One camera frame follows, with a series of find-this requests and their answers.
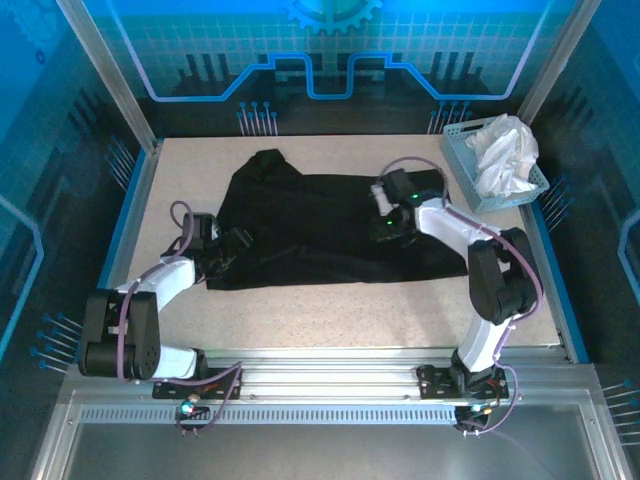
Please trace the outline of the black t-shirt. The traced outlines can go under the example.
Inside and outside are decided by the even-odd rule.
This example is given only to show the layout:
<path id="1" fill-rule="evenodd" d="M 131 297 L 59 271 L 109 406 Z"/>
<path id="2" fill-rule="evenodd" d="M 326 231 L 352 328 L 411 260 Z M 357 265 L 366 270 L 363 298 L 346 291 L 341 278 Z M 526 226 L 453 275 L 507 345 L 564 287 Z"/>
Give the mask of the black t-shirt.
<path id="1" fill-rule="evenodd" d="M 465 261 L 437 239 L 409 234 L 377 242 L 379 215 L 367 176 L 304 175 L 277 149 L 255 153 L 232 176 L 217 214 L 223 231 L 251 245 L 210 290 L 341 283 L 394 283 L 464 276 Z"/>

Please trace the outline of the light blue plastic basket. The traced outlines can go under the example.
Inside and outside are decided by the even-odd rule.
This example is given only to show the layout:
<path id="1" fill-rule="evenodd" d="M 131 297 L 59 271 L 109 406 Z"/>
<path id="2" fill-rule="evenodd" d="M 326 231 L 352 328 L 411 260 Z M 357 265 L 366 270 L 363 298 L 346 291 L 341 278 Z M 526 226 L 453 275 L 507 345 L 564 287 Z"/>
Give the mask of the light blue plastic basket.
<path id="1" fill-rule="evenodd" d="M 483 197 L 478 193 L 475 186 L 477 158 L 465 141 L 493 120 L 495 120 L 495 117 L 449 124 L 443 128 L 441 138 L 442 154 L 467 204 L 476 214 L 532 203 L 550 188 L 543 172 L 537 165 L 534 165 L 529 176 L 529 181 L 536 186 L 532 191 L 517 193 L 509 197 Z"/>

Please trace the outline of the white crumpled t-shirt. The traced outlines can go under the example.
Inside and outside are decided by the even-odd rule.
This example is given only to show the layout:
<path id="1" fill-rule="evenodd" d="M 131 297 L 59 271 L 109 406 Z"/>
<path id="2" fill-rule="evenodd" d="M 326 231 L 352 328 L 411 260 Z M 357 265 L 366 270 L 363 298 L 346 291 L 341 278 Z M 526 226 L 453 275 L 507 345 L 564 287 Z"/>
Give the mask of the white crumpled t-shirt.
<path id="1" fill-rule="evenodd" d="M 470 135 L 475 155 L 475 186 L 482 197 L 508 198 L 537 188 L 529 178 L 539 157 L 531 129 L 518 117 L 502 114 Z"/>

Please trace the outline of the small LED controller board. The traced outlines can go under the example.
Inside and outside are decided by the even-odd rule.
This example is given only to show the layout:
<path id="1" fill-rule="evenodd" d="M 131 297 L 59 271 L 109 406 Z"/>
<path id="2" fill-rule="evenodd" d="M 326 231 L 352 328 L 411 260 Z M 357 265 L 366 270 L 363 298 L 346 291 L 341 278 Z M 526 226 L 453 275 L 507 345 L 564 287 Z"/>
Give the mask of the small LED controller board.
<path id="1" fill-rule="evenodd" d="M 458 423 L 466 421 L 486 424 L 492 412 L 493 406 L 490 404 L 474 404 L 455 407 L 455 419 Z"/>
<path id="2" fill-rule="evenodd" d="M 209 415 L 210 409 L 207 406 L 199 404 L 200 398 L 197 396 L 190 396 L 185 399 L 180 406 L 176 414 L 176 421 L 181 423 L 184 421 L 205 420 Z"/>

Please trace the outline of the brushed metal shelf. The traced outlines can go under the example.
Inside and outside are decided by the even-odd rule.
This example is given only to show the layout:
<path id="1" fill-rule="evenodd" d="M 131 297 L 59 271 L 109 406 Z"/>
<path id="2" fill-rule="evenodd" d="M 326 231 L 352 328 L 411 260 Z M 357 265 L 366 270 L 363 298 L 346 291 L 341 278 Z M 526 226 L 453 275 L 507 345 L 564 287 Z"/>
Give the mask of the brushed metal shelf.
<path id="1" fill-rule="evenodd" d="M 59 407 L 27 480 L 640 480 L 605 407 L 517 407 L 475 437 L 444 425 L 85 424 Z"/>

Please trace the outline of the aluminium table side rail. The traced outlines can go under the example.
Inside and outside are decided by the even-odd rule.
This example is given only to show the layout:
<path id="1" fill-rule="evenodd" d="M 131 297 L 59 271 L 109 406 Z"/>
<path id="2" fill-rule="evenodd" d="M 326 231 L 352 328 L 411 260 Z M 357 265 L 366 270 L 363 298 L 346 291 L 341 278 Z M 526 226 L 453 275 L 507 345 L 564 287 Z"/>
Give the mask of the aluminium table side rail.
<path id="1" fill-rule="evenodd" d="M 94 332 L 100 333 L 97 310 L 106 303 L 108 292 L 128 279 L 157 164 L 158 152 L 148 154 L 142 151 L 134 165 L 97 289 L 89 295 L 86 302 L 77 354 L 80 369 L 83 369 L 85 363 L 87 339 Z"/>
<path id="2" fill-rule="evenodd" d="M 533 202 L 520 205 L 518 213 L 529 236 L 558 345 L 563 348 L 567 361 L 587 363 L 589 355 L 552 241 L 552 235 L 566 220 L 575 198 L 568 175 L 558 166 L 556 158 L 544 156 L 540 170 L 549 182 L 548 190 Z"/>

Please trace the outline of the aluminium mounting rail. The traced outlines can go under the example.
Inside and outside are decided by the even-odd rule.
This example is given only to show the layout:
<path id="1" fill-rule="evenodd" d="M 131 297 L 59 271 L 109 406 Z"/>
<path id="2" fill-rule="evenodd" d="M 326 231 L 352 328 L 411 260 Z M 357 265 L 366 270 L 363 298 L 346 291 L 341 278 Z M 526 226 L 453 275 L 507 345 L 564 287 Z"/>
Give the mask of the aluminium mounting rail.
<path id="1" fill-rule="evenodd" d="M 240 399 L 247 404 L 399 404 L 420 400 L 417 367 L 445 367 L 449 348 L 214 349 L 213 367 L 243 365 Z M 558 345 L 507 347 L 521 405 L 577 402 L 599 388 L 591 364 L 576 364 Z"/>

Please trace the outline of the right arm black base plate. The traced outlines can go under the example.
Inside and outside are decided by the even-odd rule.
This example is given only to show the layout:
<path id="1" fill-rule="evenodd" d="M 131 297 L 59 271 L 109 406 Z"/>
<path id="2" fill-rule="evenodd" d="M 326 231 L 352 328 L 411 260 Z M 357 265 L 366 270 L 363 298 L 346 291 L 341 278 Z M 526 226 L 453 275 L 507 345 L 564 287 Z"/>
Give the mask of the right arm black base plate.
<path id="1" fill-rule="evenodd" d="M 416 368 L 416 377 L 422 400 L 503 400 L 510 396 L 505 372 L 499 367 L 469 373 L 460 366 L 422 365 Z"/>

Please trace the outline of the aluminium frame post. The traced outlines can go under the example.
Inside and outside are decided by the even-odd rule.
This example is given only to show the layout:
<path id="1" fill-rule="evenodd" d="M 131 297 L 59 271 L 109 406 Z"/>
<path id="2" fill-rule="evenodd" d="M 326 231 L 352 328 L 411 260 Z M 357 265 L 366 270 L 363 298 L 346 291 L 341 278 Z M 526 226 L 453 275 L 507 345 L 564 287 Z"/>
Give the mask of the aluminium frame post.
<path id="1" fill-rule="evenodd" d="M 565 70 L 576 46 L 591 23 L 602 0 L 575 0 L 553 48 L 518 109 L 520 120 L 531 125 L 559 76 Z"/>
<path id="2" fill-rule="evenodd" d="M 155 154 L 157 139 L 84 2 L 55 1 L 141 148 Z"/>

